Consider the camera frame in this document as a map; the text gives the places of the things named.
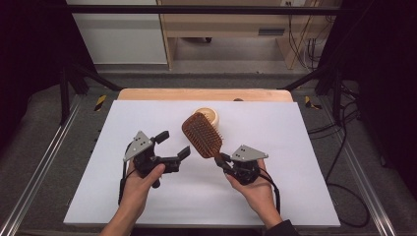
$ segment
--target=wooden hairbrush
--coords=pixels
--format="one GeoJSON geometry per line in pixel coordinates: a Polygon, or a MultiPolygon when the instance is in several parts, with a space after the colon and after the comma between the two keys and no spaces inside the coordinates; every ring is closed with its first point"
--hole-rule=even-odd
{"type": "Polygon", "coordinates": [[[182,131],[202,157],[221,158],[220,149],[223,141],[204,114],[197,112],[190,116],[183,123],[182,131]]]}

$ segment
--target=black sleeve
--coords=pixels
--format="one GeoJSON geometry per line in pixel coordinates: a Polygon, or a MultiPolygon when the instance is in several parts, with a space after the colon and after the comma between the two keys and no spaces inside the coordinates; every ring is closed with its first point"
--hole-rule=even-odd
{"type": "Polygon", "coordinates": [[[295,231],[291,221],[287,219],[267,230],[265,236],[299,236],[299,234],[295,231]]]}

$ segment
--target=white board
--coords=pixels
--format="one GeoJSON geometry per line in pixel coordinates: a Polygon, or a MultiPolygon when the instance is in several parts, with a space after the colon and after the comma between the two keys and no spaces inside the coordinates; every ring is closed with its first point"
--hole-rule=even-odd
{"type": "MultiPolygon", "coordinates": [[[[268,153],[268,173],[278,186],[281,214],[296,226],[335,227],[337,219],[297,103],[235,101],[113,102],[86,172],[64,219],[72,225],[106,224],[116,209],[126,146],[142,130],[148,137],[169,131],[156,145],[159,156],[173,156],[190,143],[182,123],[202,106],[219,115],[221,151],[240,145],[268,153]]],[[[149,192],[137,224],[154,227],[248,227],[262,222],[243,196],[231,188],[213,159],[192,147],[178,173],[164,174],[149,192]]]]}

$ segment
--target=gray floor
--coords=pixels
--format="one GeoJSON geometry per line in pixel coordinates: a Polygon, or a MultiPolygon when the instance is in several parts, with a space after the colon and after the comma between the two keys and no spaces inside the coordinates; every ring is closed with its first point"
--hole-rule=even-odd
{"type": "MultiPolygon", "coordinates": [[[[288,85],[302,77],[305,69],[287,71],[282,58],[275,53],[276,44],[271,40],[213,39],[206,44],[198,38],[180,41],[176,57],[176,67],[171,72],[158,68],[144,70],[140,74],[120,74],[108,70],[103,75],[122,87],[130,88],[263,88],[276,89],[288,85]]],[[[68,209],[68,201],[75,194],[81,176],[93,150],[94,140],[99,136],[111,100],[117,92],[103,88],[88,80],[91,89],[84,97],[79,115],[67,134],[52,165],[40,186],[37,195],[22,221],[20,230],[98,232],[100,228],[76,228],[64,225],[63,217],[68,209]],[[107,99],[99,112],[93,111],[101,94],[107,99]]],[[[308,130],[328,124],[326,113],[320,109],[307,108],[305,96],[309,95],[314,104],[320,104],[322,97],[316,97],[311,82],[292,92],[299,103],[308,130]]],[[[35,94],[29,110],[16,131],[11,144],[1,153],[0,158],[0,222],[5,222],[19,196],[29,182],[32,173],[58,129],[60,119],[59,88],[53,87],[35,94]]],[[[348,125],[348,141],[370,178],[397,235],[417,235],[417,203],[403,185],[393,169],[380,165],[379,153],[370,139],[367,129],[360,120],[348,125]]],[[[323,139],[312,139],[312,145],[324,175],[337,153],[339,142],[336,135],[323,139]]],[[[330,181],[343,185],[359,194],[355,180],[343,155],[336,164],[330,181]]],[[[338,215],[349,221],[360,223],[364,210],[350,195],[330,187],[336,202],[338,215]]],[[[327,230],[300,229],[303,235],[380,235],[373,220],[363,228],[353,228],[342,224],[340,228],[327,230]]],[[[205,235],[233,235],[236,232],[206,230],[205,235]]]]}

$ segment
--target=table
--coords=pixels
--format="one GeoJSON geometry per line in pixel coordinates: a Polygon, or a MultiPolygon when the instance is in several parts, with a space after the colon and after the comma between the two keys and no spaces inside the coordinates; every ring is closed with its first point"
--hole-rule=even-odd
{"type": "MultiPolygon", "coordinates": [[[[122,157],[129,140],[139,129],[155,136],[166,128],[171,138],[157,146],[155,152],[160,156],[172,155],[188,143],[181,134],[180,121],[196,107],[210,106],[220,116],[219,132],[224,137],[221,151],[230,153],[242,141],[250,147],[267,150],[266,165],[280,189],[284,218],[290,218],[296,226],[339,226],[298,105],[291,101],[290,93],[283,90],[122,90],[112,105],[64,223],[78,226],[107,223],[117,209],[122,157]],[[232,101],[235,98],[245,102],[232,101]],[[262,120],[256,126],[248,126],[254,119],[262,120]]],[[[263,227],[240,193],[222,176],[222,170],[212,160],[199,157],[193,148],[192,154],[183,160],[180,172],[164,175],[161,186],[149,192],[146,211],[137,224],[147,227],[263,227]]]]}

